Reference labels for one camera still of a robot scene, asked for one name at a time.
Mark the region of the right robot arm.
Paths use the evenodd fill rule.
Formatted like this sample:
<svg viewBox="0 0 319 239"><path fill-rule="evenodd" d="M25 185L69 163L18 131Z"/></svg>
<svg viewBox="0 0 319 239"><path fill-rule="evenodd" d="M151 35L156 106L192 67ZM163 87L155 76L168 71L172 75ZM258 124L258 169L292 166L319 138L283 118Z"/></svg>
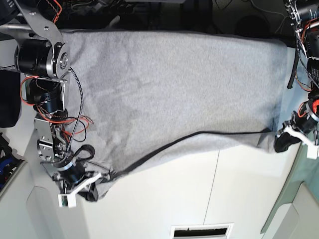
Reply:
<svg viewBox="0 0 319 239"><path fill-rule="evenodd" d="M41 165L50 164L57 172L59 206L75 207L76 196L89 202L98 200L97 181L101 173L86 171L86 158L72 151L74 133L66 126L77 126L85 117L71 117L66 108L67 85L74 70L70 47L54 20L46 19L33 0L3 0L0 3L0 31L17 42L13 68L25 75L20 85L21 100L34 108L34 127Z"/></svg>

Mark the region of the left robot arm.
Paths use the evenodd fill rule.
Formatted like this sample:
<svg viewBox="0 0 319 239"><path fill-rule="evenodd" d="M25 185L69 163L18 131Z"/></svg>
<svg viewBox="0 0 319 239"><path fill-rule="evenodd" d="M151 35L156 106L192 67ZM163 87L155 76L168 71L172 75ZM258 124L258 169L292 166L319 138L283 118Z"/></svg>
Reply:
<svg viewBox="0 0 319 239"><path fill-rule="evenodd" d="M287 88L297 79L297 65L301 63L310 85L304 88L308 100L292 112L290 120L283 122L275 136L276 152L287 151L302 142L307 158L319 157L319 2L317 0L285 0L288 17L296 36L295 59Z"/></svg>

